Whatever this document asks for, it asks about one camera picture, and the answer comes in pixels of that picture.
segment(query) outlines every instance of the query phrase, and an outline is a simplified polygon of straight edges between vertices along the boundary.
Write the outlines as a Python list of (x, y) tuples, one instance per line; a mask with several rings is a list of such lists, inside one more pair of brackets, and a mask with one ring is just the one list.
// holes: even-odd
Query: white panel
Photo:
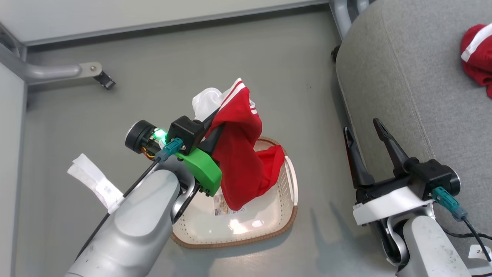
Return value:
[(24, 81), (0, 63), (0, 276), (12, 275)]
[(0, 0), (0, 19), (26, 45), (199, 22), (328, 0)]

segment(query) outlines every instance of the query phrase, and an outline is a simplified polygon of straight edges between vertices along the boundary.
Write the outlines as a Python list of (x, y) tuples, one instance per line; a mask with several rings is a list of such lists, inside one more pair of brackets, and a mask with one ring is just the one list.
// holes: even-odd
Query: teal connector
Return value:
[(173, 141), (170, 141), (168, 144), (166, 144), (164, 149), (155, 154), (155, 158), (160, 158), (159, 162), (162, 164), (167, 161), (169, 157), (178, 153), (181, 150), (182, 146), (183, 140), (180, 138), (174, 138)]
[(437, 187), (432, 191), (432, 198), (441, 206), (445, 207), (456, 221), (462, 221), (468, 212), (460, 207), (460, 203), (443, 187)]

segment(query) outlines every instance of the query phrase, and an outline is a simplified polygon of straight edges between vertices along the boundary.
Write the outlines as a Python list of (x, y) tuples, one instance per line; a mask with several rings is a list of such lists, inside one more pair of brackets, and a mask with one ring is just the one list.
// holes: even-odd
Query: sofa seam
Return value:
[(420, 117), (420, 114), (419, 114), (417, 105), (415, 104), (415, 100), (414, 100), (414, 98), (412, 96), (410, 86), (408, 85), (408, 81), (405, 78), (405, 75), (403, 74), (403, 70), (402, 70), (400, 61), (398, 59), (398, 56), (395, 53), (394, 46), (393, 46), (393, 44), (392, 44), (392, 42), (391, 42), (391, 40), (390, 40), (390, 38), (388, 36), (388, 30), (386, 28), (386, 22), (385, 22), (385, 19), (384, 19), (384, 16), (383, 16), (383, 9), (386, 6), (386, 3), (387, 3), (387, 1), (382, 4), (381, 10), (380, 10), (381, 22), (383, 24), (383, 32), (384, 32), (384, 35), (386, 37), (387, 42), (390, 45), (391, 52), (393, 53), (393, 57), (395, 58), (395, 61), (397, 62), (398, 74), (400, 75), (400, 77), (402, 78), (402, 80), (405, 83), (405, 88), (406, 88), (406, 90), (405, 90), (405, 96), (407, 98), (408, 103), (410, 104), (410, 108), (412, 109), (413, 119), (415, 120), (415, 123), (417, 123), (417, 125), (418, 125), (418, 129), (419, 129), (419, 133), (420, 133), (420, 138), (426, 144), (426, 152), (427, 152), (427, 154), (431, 158), (435, 158), (434, 150), (433, 150), (432, 145), (430, 143), (431, 141), (429, 140), (429, 137), (427, 136), (427, 132), (426, 132), (426, 130), (424, 128), (424, 124), (422, 123), (422, 119)]

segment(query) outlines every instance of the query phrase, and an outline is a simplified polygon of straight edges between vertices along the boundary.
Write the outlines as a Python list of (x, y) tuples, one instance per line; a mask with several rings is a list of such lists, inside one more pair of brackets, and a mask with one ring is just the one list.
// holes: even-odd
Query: red garment with white stripes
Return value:
[(220, 186), (225, 201), (232, 210), (240, 210), (277, 182), (284, 154), (280, 145), (254, 151), (262, 123), (254, 103), (249, 100), (249, 89), (241, 79), (226, 92), (211, 130), (222, 123), (225, 126), (213, 158), (220, 162)]
[(464, 72), (492, 98), (492, 24), (475, 25), (463, 36), (461, 59)]

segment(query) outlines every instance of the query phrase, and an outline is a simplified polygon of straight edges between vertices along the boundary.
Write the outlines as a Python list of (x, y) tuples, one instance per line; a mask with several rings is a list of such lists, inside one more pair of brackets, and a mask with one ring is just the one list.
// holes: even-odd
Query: green bracket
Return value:
[(214, 196), (222, 181), (222, 171), (220, 171), (213, 159), (198, 148), (193, 150), (188, 156), (179, 152), (175, 155), (184, 160), (186, 167), (203, 187), (203, 191)]

